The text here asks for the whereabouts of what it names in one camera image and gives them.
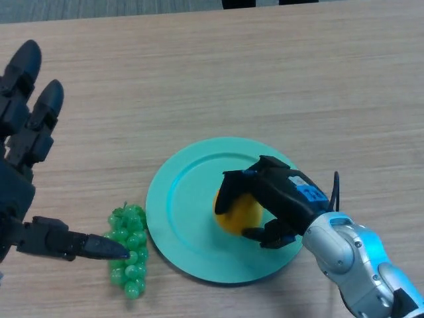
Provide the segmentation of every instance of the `table surface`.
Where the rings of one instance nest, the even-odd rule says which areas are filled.
[[[160,165],[214,136],[287,154],[374,229],[424,293],[424,6],[421,0],[0,26],[0,63],[28,38],[66,100],[27,217],[102,233],[113,208],[144,204]],[[10,252],[9,317],[351,317],[302,250],[279,276],[242,288],[199,284],[152,251],[146,293],[127,302],[104,262]]]

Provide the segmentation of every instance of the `green plate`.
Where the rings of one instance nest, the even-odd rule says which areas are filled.
[[[216,223],[213,199],[223,172],[245,169],[261,154],[297,169],[277,150],[235,137],[196,142],[159,169],[147,193],[147,226],[158,250],[174,266],[208,282],[241,284],[277,272],[300,251],[301,237],[279,250],[266,250],[224,232]],[[262,224],[273,218],[265,211]]]

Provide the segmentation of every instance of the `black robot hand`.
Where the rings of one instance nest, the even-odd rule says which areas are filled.
[[[121,244],[98,235],[71,232],[57,219],[23,222],[35,195],[33,166],[45,161],[64,102],[64,88],[51,81],[32,112],[27,106],[42,62],[40,47],[26,41],[0,76],[0,263],[12,245],[19,252],[73,260],[128,258]],[[6,154],[6,140],[9,151]]]
[[[224,172],[224,180],[215,205],[216,214],[228,213],[235,200],[244,193],[251,194],[275,219],[264,228],[245,229],[243,235],[260,242],[264,248],[281,248],[303,235],[320,215],[333,210],[339,178],[331,200],[299,170],[275,157],[260,156],[259,161],[245,170]]]

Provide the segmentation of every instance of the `cable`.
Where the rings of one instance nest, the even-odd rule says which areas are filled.
[[[334,182],[333,182],[333,190],[331,192],[331,198],[329,207],[327,208],[327,212],[334,211],[334,203],[336,202],[336,212],[340,210],[340,181],[339,181],[339,173],[335,171],[334,173]]]

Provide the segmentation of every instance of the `green grapes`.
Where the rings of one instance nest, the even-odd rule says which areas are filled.
[[[111,230],[103,236],[130,250],[128,260],[109,261],[110,281],[113,285],[122,287],[127,298],[137,299],[146,289],[146,213],[140,206],[127,205],[125,202],[123,207],[113,210],[107,222]]]

